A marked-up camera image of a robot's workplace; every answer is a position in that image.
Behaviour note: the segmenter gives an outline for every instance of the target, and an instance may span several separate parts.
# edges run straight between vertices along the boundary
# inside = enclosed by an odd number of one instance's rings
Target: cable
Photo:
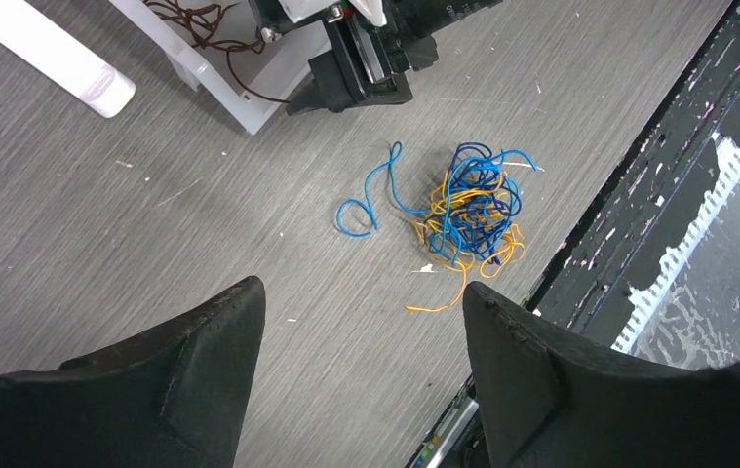
[[[213,38],[220,27],[220,22],[223,21],[224,15],[233,7],[233,5],[221,7],[216,3],[212,3],[201,8],[184,8],[180,6],[179,0],[143,0],[143,4],[151,9],[151,11],[153,11],[161,20],[178,24],[188,31],[192,37],[192,41],[194,42],[191,47],[215,49],[224,52],[226,56],[226,66],[229,69],[229,73],[237,84],[244,89],[244,91],[250,95],[270,102],[278,102],[281,104],[289,103],[286,99],[262,95],[248,87],[243,80],[240,79],[232,66],[232,54],[249,51],[253,54],[260,55],[265,50],[266,42],[263,41],[262,37],[260,37],[260,32],[257,28],[254,32],[255,40],[251,43],[236,39],[213,41]]]
[[[464,443],[461,446],[459,459],[461,462],[461,468],[473,468],[473,456],[476,453],[476,448],[479,444],[485,441],[485,428],[480,425],[467,435]]]
[[[428,254],[449,270],[462,273],[462,288],[448,304],[437,308],[405,306],[408,312],[439,312],[455,305],[464,293],[468,271],[478,265],[479,274],[493,278],[507,263],[524,255],[524,238],[513,218],[522,209],[519,184],[502,171],[502,165],[512,155],[522,156],[536,171],[533,160],[523,151],[511,149],[493,154],[478,142],[461,143],[455,150],[444,181],[430,194],[430,208],[408,207],[398,196],[394,165],[401,158],[404,145],[396,141],[390,148],[387,162],[373,169],[364,181],[366,202],[349,199],[338,208],[335,223],[350,237],[367,237],[370,231],[354,232],[344,227],[341,217],[350,205],[359,206],[370,218],[372,229],[378,229],[370,198],[373,176],[388,170],[393,198],[399,207],[411,215],[424,216],[412,222],[415,233]],[[494,271],[486,270],[495,265]]]

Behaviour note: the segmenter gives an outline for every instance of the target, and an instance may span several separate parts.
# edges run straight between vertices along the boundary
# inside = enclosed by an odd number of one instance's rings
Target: gray floor
[[[489,282],[519,299],[727,2],[506,1],[438,35],[414,102],[256,137],[107,2],[36,3],[138,93],[102,120],[0,47],[0,372],[53,368],[256,274],[269,310],[238,460],[281,468],[402,466],[468,374],[459,310],[403,309],[461,279],[413,273],[428,260],[383,182],[380,231],[333,229],[390,142],[413,204],[461,140],[536,158],[545,172],[514,171],[527,255]]]

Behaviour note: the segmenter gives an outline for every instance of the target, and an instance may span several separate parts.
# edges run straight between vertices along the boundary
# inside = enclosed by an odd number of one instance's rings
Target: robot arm
[[[439,59],[432,34],[501,0],[249,0],[260,33],[275,42],[321,21],[331,50],[309,60],[312,83],[287,113],[403,104],[412,99],[405,72]]]

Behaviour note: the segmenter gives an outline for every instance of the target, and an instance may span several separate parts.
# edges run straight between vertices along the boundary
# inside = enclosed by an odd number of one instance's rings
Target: dark blue wire
[[[398,196],[394,164],[403,152],[404,146],[400,141],[396,141],[390,148],[390,159],[367,175],[367,179],[364,181],[366,202],[349,199],[338,208],[335,222],[344,234],[351,237],[365,237],[370,234],[369,231],[352,232],[343,226],[341,216],[344,209],[349,205],[361,207],[370,217],[372,228],[378,229],[378,221],[370,199],[369,185],[372,177],[385,168],[389,171],[393,198],[402,210],[412,215],[431,213],[430,210],[415,210],[408,207]],[[453,214],[447,210],[444,214],[429,216],[428,219],[439,220],[442,226],[441,231],[434,232],[428,240],[427,247],[430,253],[437,254],[449,261],[450,264],[455,265],[462,252],[473,254],[476,259],[481,261],[497,252],[498,242],[512,225],[513,217],[522,210],[519,184],[508,177],[503,177],[501,184],[498,184],[501,166],[511,155],[522,156],[534,171],[538,169],[530,156],[519,149],[502,150],[498,154],[493,154],[490,148],[479,142],[470,141],[458,145],[448,169],[448,183],[445,193],[447,199],[450,200],[452,195],[458,192],[480,189],[487,192],[497,190],[507,192],[508,200],[497,198],[495,193],[476,195],[465,203],[462,210],[456,209]],[[489,213],[493,210],[499,211],[502,218],[499,220],[492,219]],[[470,222],[464,219],[459,212],[464,212],[468,219],[476,219],[481,216],[487,223]],[[452,255],[447,254],[448,246],[453,247]],[[498,264],[499,259],[493,258],[492,262]]]

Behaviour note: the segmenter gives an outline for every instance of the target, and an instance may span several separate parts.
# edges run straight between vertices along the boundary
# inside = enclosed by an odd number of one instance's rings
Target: white handle
[[[132,80],[24,0],[0,0],[0,44],[105,118],[135,93]]]

